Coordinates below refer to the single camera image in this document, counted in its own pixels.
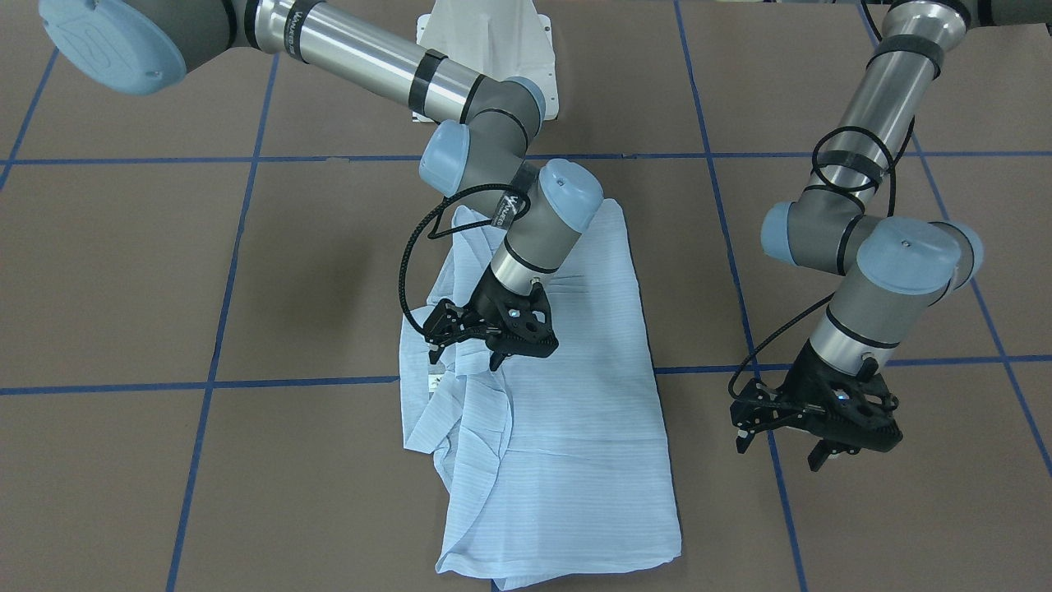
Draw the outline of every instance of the brown floor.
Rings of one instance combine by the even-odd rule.
[[[333,3],[405,36],[430,7]],[[0,3],[0,588],[487,590],[433,573],[446,494],[400,440],[394,279],[438,197],[432,127],[249,49],[120,96],[54,57],[35,4]],[[725,385],[740,298],[758,341],[836,285],[757,236],[862,75],[858,11],[537,4],[562,111],[532,151],[625,209],[684,550],[535,589],[1048,590],[1045,27],[970,33],[927,96],[901,212],[971,224],[986,265],[886,373],[903,444],[812,474],[796,432],[734,452]],[[410,302],[445,248],[418,249]],[[761,356],[768,382],[812,323]]]

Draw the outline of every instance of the folded shirt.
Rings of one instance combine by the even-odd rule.
[[[453,224],[484,219],[458,208]],[[464,305],[504,231],[453,236],[418,322]],[[511,590],[571,573],[624,573],[680,555],[668,443],[621,207],[605,200],[545,287],[560,346],[489,372],[481,341],[437,367],[403,321],[402,428],[449,491],[439,573]]]

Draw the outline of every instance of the grid line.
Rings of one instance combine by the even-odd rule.
[[[1002,364],[1000,356],[976,356],[957,359],[914,359],[892,360],[889,367],[951,367],[980,366]],[[1008,356],[1011,364],[1049,364],[1052,355]],[[790,364],[758,364],[761,372],[784,372]],[[737,365],[713,366],[659,366],[654,367],[654,375],[670,374],[730,374],[737,370]],[[227,389],[274,389],[287,387],[332,387],[346,385],[385,385],[397,383],[397,375],[377,376],[333,376],[322,379],[261,379],[242,381],[216,381],[211,383],[213,390]],[[208,388],[207,382],[176,382],[176,383],[128,383],[120,385],[58,385],[44,387],[0,387],[0,396],[33,396],[62,394],[97,394],[97,393],[128,393],[151,391],[199,391]]]
[[[734,246],[731,243],[730,228],[727,225],[727,216],[723,206],[723,198],[720,193],[720,181],[716,178],[715,160],[712,158],[712,147],[709,143],[708,128],[705,124],[705,111],[702,108],[702,99],[697,89],[697,80],[694,77],[694,66],[690,58],[690,46],[687,42],[687,33],[683,24],[683,12],[680,6],[680,0],[674,0],[672,6],[675,9],[675,21],[680,29],[680,42],[683,45],[683,57],[687,66],[687,77],[690,80],[690,90],[694,99],[694,109],[697,111],[697,126],[702,134],[702,144],[705,147],[705,161],[708,165],[709,177],[712,182],[712,197],[715,201],[716,212],[720,218],[720,229],[723,232],[724,242],[727,246],[727,262],[730,265],[731,278],[734,281],[734,289],[737,292],[739,308],[741,309],[742,314],[742,329],[745,333],[746,345],[751,352],[753,351],[752,331],[749,328],[749,313],[745,305],[745,292],[742,289],[742,282],[737,272],[737,264],[734,260]],[[753,361],[753,373],[758,379],[760,371],[756,368],[755,363],[756,361]],[[789,492],[786,488],[785,477],[782,473],[782,461],[781,455],[778,454],[778,445],[772,432],[767,433],[767,445],[771,454],[771,464],[774,469],[774,481],[777,484],[778,498],[782,502],[782,514],[786,523],[786,533],[789,537],[793,564],[796,568],[796,581],[800,585],[801,592],[808,592],[807,575],[804,571],[804,562],[800,553],[800,543],[796,539],[796,526],[792,517],[792,507],[789,503]]]
[[[183,544],[186,540],[186,525],[189,520],[190,505],[194,501],[194,489],[197,485],[197,471],[201,462],[201,449],[204,446],[205,429],[208,425],[208,412],[211,409],[211,397],[215,392],[216,375],[219,372],[219,359],[223,350],[223,336],[226,332],[226,320],[234,294],[234,281],[238,272],[238,256],[241,238],[245,232],[245,220],[251,204],[252,189],[256,185],[256,171],[259,169],[259,156],[263,147],[263,134],[266,131],[266,118],[270,108],[270,96],[274,93],[274,82],[278,76],[278,55],[270,62],[270,77],[267,80],[266,93],[263,95],[263,107],[260,113],[259,129],[256,132],[256,147],[252,150],[252,164],[248,170],[245,183],[245,196],[241,203],[241,215],[238,219],[238,230],[234,239],[234,252],[230,254],[230,267],[226,278],[226,289],[223,293],[223,305],[219,313],[219,327],[216,330],[216,347],[213,350],[211,364],[208,368],[208,382],[205,385],[204,396],[201,400],[201,415],[198,420],[197,436],[194,441],[194,453],[190,456],[189,473],[186,477],[186,491],[183,494],[183,506],[179,514],[179,527],[176,531],[176,542],[171,550],[171,565],[168,568],[167,592],[175,592],[176,579],[179,576],[179,564],[182,559]]]
[[[917,150],[920,152],[920,164],[924,166],[924,171],[928,177],[928,183],[931,185],[931,190],[935,195],[935,201],[938,202],[938,208],[943,213],[943,219],[949,220],[950,212],[946,207],[946,202],[943,200],[943,193],[938,189],[938,183],[935,182],[935,175],[932,172],[931,166],[928,164],[928,159],[924,154],[924,148],[920,146],[920,142],[917,141],[916,136],[913,137],[913,143],[917,146]],[[1049,474],[1049,477],[1052,477],[1052,457],[1049,456],[1048,448],[1045,446],[1045,438],[1041,437],[1041,432],[1037,428],[1037,422],[1034,420],[1033,413],[1030,411],[1030,404],[1027,403],[1027,396],[1023,393],[1023,388],[1019,386],[1019,382],[1015,376],[1015,370],[1012,368],[1011,359],[1008,356],[1005,344],[1000,341],[1000,335],[998,334],[997,327],[994,324],[993,315],[990,314],[990,309],[987,307],[986,299],[983,298],[983,290],[979,288],[979,282],[977,279],[972,279],[970,283],[972,291],[975,293],[975,300],[978,301],[979,311],[983,312],[983,319],[986,322],[987,328],[990,330],[990,336],[993,339],[994,346],[997,348],[997,353],[1000,355],[998,361],[1005,367],[1005,372],[1008,374],[1008,381],[1012,384],[1012,390],[1015,392],[1015,401],[1019,404],[1023,416],[1027,422],[1027,426],[1030,428],[1030,434],[1033,436],[1034,444],[1037,446],[1037,452],[1041,455],[1041,461],[1045,463],[1045,471]]]
[[[55,67],[55,60],[58,57],[59,48],[55,47],[52,49],[52,57],[47,60],[47,65],[44,67],[44,74],[40,76],[40,83],[37,84],[37,90],[33,94],[33,100],[29,101],[28,108],[25,109],[25,117],[22,118],[22,125],[18,128],[15,144],[11,146],[11,155],[3,165],[3,171],[0,172],[0,190],[7,183],[7,176],[11,175],[11,169],[15,165],[15,159],[18,158],[18,150],[22,147],[22,142],[25,140],[25,132],[29,130],[29,122],[33,121],[33,116],[37,111],[40,97],[44,94],[44,86],[47,85],[47,79],[52,77],[52,68]]]
[[[1052,157],[1052,150],[932,150],[926,156],[947,158],[1034,158]],[[919,157],[915,150],[907,150],[905,157]],[[681,159],[715,160],[748,159],[748,158],[810,158],[809,151],[651,151],[651,152],[576,152],[576,154],[530,154],[527,160],[550,160],[565,158],[567,160],[655,160]],[[12,158],[0,160],[5,166],[55,166],[55,165],[86,165],[86,164],[202,164],[202,163],[247,163],[259,162],[325,162],[329,160],[347,162],[393,162],[419,161],[418,154],[327,154],[327,155],[274,155],[260,156],[171,156],[144,158]]]

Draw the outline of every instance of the light blue end cap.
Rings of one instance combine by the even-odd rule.
[[[148,95],[186,76],[175,42],[121,0],[40,0],[39,12],[62,55],[114,90]]]
[[[467,125],[451,119],[443,121],[420,158],[420,178],[442,195],[453,195],[464,179],[470,145],[471,131]]]
[[[584,166],[562,158],[549,160],[541,168],[541,189],[555,213],[581,233],[603,204],[599,180]]]
[[[760,227],[760,244],[767,254],[778,261],[795,265],[796,261],[793,260],[792,250],[789,248],[789,209],[791,207],[791,201],[775,203],[774,207],[771,207],[764,218],[764,225]]]
[[[950,234],[920,220],[888,218],[858,247],[856,264],[876,285],[915,295],[943,288],[960,260]]]
[[[527,90],[529,90],[530,95],[533,95],[533,100],[537,101],[537,109],[541,111],[541,121],[543,122],[546,108],[546,104],[544,102],[544,90],[537,85],[537,82],[522,76],[512,76],[511,78],[508,78],[507,81],[522,84]]]
[[[986,248],[983,246],[983,239],[979,238],[978,232],[973,230],[971,226],[965,225],[960,222],[947,220],[942,223],[957,228],[960,230],[960,233],[965,234],[965,238],[968,239],[968,244],[972,247],[972,272],[969,273],[968,279],[965,281],[971,281],[971,279],[975,277],[975,272],[983,266],[983,259],[986,257]]]

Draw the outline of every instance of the robotic arm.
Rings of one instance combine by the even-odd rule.
[[[908,138],[946,52],[971,27],[1050,21],[1046,0],[899,0],[891,6],[884,40],[839,126],[815,147],[803,193],[776,204],[764,220],[768,254],[844,281],[785,383],[771,389],[752,380],[741,394],[732,392],[740,453],[760,432],[797,428],[821,438],[808,457],[817,471],[831,455],[887,452],[902,441],[893,417],[898,401],[879,371],[920,313],[975,274],[983,243],[957,222],[882,218],[866,206],[894,168],[897,157],[888,146]]]
[[[524,160],[545,110],[532,81],[493,80],[320,0],[40,0],[40,15],[70,62],[119,91],[160,90],[230,47],[251,46],[286,52],[442,121],[420,162],[424,181],[448,196],[431,218],[460,202],[508,232],[464,307],[443,301],[421,327],[403,292],[403,311],[432,363],[472,338],[493,352],[492,370],[507,356],[547,358],[559,346],[544,284],[587,229],[603,189],[578,164],[557,159],[538,169]]]

